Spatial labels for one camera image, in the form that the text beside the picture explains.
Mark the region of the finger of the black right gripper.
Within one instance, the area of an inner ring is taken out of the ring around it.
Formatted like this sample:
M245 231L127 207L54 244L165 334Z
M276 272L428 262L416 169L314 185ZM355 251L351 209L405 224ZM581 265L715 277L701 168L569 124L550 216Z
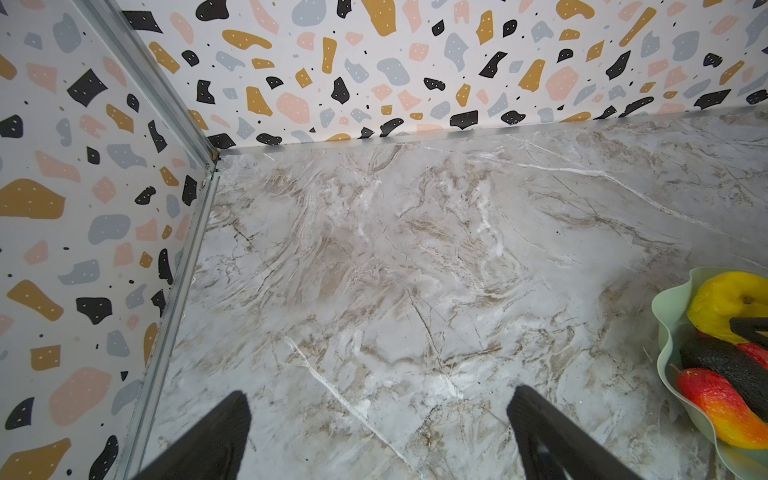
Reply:
M749 343L768 348L768 318L732 318L729 322L731 331L746 339Z

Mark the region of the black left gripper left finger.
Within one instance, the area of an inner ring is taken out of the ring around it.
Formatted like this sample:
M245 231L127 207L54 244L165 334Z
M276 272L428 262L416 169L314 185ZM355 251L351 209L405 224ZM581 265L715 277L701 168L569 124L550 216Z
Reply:
M231 392L135 479L236 479L251 419L246 395Z

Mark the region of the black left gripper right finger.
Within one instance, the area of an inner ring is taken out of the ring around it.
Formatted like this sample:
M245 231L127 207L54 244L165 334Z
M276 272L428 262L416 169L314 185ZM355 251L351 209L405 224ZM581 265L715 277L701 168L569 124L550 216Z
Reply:
M506 408L527 479L637 479L639 476L527 385Z

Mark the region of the red fake strawberry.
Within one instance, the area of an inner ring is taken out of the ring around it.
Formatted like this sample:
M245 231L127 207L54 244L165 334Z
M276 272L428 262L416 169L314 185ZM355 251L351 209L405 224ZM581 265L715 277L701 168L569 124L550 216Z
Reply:
M696 349L709 357L748 357L762 368L767 368L767 351L756 344L749 342L732 344L699 330L696 331L696 340Z

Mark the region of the yellow fake bell pepper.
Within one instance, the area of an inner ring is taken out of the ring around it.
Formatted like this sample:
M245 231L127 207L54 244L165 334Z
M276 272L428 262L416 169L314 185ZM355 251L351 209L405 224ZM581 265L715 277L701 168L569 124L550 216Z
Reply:
M760 276L730 271L702 284L694 295L687 317L700 332L731 344L749 340L734 333L732 318L767 318L767 280Z

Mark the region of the dark green fake avocado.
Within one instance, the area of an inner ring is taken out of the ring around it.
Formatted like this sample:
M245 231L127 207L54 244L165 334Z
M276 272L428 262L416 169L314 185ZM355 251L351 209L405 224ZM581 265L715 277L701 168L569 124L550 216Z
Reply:
M716 338L691 338L679 350L686 368L702 368L727 380L746 405L767 421L767 369L736 346Z

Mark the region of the red orange mango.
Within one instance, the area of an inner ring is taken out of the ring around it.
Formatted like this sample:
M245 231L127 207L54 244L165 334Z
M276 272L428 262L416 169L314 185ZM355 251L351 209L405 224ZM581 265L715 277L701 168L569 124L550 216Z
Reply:
M745 450L767 449L767 424L724 377L692 368L683 370L676 383L683 396L712 422L720 440Z

